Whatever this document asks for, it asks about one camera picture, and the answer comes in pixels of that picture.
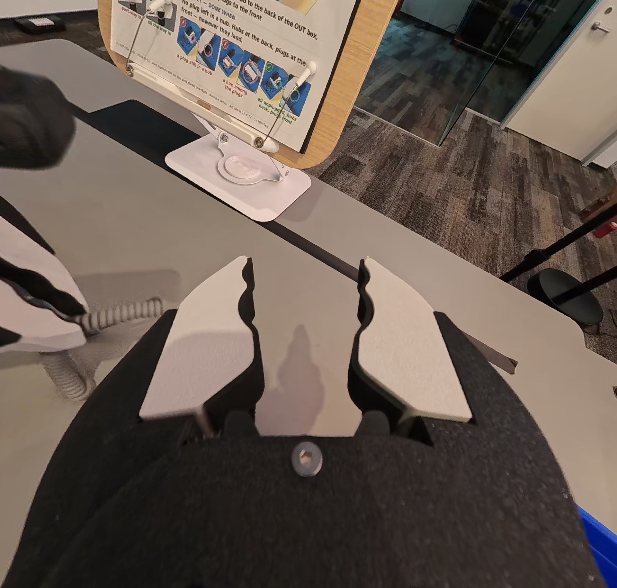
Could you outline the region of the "black metal pole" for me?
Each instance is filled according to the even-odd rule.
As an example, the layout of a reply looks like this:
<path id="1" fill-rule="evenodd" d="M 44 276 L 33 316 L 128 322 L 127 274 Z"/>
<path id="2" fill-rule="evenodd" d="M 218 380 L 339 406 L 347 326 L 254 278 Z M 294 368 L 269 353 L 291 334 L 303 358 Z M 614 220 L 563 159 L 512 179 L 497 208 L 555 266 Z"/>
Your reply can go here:
<path id="1" fill-rule="evenodd" d="M 613 204 L 609 206 L 608 209 L 600 212 L 548 247 L 544 249 L 531 250 L 518 265 L 501 275 L 500 279 L 506 283 L 509 283 L 530 270 L 537 268 L 539 265 L 549 260 L 554 254 L 565 249 L 567 246 L 574 243 L 582 236 L 592 232 L 597 227 L 609 222 L 615 216 L 616 204 Z"/>

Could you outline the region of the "black stanchion base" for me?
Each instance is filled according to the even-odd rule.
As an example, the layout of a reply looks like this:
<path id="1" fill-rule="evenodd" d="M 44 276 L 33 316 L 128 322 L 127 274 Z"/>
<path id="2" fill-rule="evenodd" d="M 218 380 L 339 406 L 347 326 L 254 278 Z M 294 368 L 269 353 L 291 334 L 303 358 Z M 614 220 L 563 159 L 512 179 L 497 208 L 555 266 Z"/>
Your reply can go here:
<path id="1" fill-rule="evenodd" d="M 604 318 L 593 290 L 615 279 L 616 266 L 584 282 L 564 271 L 546 268 L 528 279 L 527 290 L 533 298 L 586 328 L 599 324 Z"/>

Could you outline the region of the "white door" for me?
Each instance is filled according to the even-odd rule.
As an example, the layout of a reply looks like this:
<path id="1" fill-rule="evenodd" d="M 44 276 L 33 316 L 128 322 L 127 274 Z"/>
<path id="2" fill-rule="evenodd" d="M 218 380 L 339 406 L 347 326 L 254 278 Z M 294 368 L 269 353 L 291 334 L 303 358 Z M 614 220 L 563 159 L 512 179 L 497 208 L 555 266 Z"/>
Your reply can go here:
<path id="1" fill-rule="evenodd" d="M 616 0 L 597 0 L 507 115 L 582 165 L 616 163 Z"/>

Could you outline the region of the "printed instruction sheet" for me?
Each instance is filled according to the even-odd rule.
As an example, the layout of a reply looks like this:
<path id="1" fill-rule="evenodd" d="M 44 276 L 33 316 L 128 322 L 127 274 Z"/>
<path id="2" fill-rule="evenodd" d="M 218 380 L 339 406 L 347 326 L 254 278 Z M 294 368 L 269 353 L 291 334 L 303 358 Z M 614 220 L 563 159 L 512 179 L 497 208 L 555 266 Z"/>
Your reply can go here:
<path id="1" fill-rule="evenodd" d="M 111 0 L 134 80 L 212 111 L 264 150 L 304 153 L 360 0 Z"/>

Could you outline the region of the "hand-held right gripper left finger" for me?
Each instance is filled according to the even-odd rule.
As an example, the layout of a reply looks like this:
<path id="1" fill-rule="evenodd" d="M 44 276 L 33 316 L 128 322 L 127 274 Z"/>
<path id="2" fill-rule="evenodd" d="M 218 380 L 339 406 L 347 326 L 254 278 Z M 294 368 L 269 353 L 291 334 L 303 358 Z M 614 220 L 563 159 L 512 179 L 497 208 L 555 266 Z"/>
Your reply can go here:
<path id="1" fill-rule="evenodd" d="M 180 304 L 139 417 L 194 417 L 208 436 L 231 412 L 254 416 L 265 390 L 252 259 L 241 255 Z"/>

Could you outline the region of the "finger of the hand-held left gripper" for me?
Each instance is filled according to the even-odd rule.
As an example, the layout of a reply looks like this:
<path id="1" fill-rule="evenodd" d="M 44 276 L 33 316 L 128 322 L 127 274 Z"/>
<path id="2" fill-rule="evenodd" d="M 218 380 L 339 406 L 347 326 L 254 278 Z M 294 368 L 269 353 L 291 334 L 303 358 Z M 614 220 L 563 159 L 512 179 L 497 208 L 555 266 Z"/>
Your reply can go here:
<path id="1" fill-rule="evenodd" d="M 5 218 L 1 218 L 1 280 L 27 304 L 59 317 L 89 313 L 86 299 L 64 264 Z"/>
<path id="2" fill-rule="evenodd" d="M 86 344 L 81 327 L 27 303 L 1 281 L 1 353 L 51 353 Z"/>

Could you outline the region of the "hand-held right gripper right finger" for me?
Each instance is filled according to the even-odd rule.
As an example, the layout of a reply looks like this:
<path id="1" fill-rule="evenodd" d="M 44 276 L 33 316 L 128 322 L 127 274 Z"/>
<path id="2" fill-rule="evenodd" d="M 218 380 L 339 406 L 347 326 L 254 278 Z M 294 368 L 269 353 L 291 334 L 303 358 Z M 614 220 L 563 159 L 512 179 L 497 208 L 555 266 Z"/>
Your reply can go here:
<path id="1" fill-rule="evenodd" d="M 411 428 L 417 418 L 469 423 L 472 411 L 432 306 L 370 257 L 360 261 L 358 291 L 353 403 L 362 413 L 382 412 L 390 428 Z"/>

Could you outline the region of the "blue plastic bin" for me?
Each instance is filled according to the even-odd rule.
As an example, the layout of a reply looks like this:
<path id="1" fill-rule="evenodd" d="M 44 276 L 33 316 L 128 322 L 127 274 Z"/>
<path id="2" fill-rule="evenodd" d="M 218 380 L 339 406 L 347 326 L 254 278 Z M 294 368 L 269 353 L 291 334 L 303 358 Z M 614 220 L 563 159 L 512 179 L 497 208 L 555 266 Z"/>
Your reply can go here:
<path id="1" fill-rule="evenodd" d="M 577 506 L 590 550 L 607 587 L 616 587 L 616 534 Z"/>

